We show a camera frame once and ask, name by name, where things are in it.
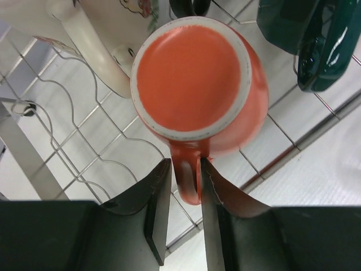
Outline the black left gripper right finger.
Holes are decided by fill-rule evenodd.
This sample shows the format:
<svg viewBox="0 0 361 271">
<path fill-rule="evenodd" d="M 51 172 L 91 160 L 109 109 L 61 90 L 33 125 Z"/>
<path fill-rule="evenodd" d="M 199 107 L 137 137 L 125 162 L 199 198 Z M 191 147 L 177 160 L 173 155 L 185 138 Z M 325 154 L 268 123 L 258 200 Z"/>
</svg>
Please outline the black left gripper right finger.
<svg viewBox="0 0 361 271">
<path fill-rule="evenodd" d="M 360 207 L 270 207 L 199 167 L 209 270 L 360 269 Z"/>
</svg>

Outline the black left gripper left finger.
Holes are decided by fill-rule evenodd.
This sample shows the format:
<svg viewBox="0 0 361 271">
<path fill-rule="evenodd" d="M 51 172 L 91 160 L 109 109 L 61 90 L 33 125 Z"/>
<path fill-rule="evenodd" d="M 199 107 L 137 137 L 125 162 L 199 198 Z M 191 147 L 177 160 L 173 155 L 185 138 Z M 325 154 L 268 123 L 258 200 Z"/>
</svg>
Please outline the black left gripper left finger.
<svg viewBox="0 0 361 271">
<path fill-rule="evenodd" d="M 159 270 L 165 261 L 171 160 L 103 204 L 2 201 L 2 270 Z"/>
</svg>

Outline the orange mug white inside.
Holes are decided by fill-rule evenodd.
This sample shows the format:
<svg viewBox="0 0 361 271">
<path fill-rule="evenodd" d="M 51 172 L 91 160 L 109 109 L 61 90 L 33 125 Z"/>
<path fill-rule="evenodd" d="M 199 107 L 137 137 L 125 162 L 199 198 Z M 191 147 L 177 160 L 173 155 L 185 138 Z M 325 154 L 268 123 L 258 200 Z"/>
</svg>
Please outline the orange mug white inside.
<svg viewBox="0 0 361 271">
<path fill-rule="evenodd" d="M 207 17 L 173 20 L 152 33 L 130 86 L 140 119 L 169 147 L 180 197 L 194 206 L 201 202 L 201 158 L 241 149 L 268 112 L 258 55 L 239 32 Z"/>
</svg>

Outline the floral mug green inside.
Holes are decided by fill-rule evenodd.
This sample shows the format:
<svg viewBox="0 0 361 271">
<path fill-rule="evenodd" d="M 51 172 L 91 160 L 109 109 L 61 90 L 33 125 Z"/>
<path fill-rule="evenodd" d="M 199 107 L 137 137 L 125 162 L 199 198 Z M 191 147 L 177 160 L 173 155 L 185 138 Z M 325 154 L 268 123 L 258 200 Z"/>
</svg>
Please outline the floral mug green inside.
<svg viewBox="0 0 361 271">
<path fill-rule="evenodd" d="M 162 1 L 46 1 L 85 62 L 113 92 L 130 98 L 130 72 L 159 24 Z"/>
</svg>

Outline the dark teal cup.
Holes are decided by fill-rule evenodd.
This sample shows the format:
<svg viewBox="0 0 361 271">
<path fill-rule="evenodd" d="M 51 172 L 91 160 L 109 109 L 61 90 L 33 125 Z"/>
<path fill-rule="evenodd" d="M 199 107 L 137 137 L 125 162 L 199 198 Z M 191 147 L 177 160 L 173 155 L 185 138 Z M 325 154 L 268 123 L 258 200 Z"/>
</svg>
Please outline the dark teal cup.
<svg viewBox="0 0 361 271">
<path fill-rule="evenodd" d="M 260 1 L 257 25 L 269 43 L 298 57 L 298 87 L 323 92 L 350 63 L 360 36 L 360 1 Z"/>
</svg>

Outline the dark brown mug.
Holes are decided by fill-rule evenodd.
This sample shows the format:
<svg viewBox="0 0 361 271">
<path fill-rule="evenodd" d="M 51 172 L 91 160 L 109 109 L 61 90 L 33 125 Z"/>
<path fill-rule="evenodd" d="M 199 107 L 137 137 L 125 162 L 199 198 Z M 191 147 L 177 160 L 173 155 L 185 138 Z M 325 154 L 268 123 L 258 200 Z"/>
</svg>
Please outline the dark brown mug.
<svg viewBox="0 0 361 271">
<path fill-rule="evenodd" d="M 187 16 L 205 16 L 211 0 L 170 0 L 170 7 L 177 18 Z"/>
</svg>

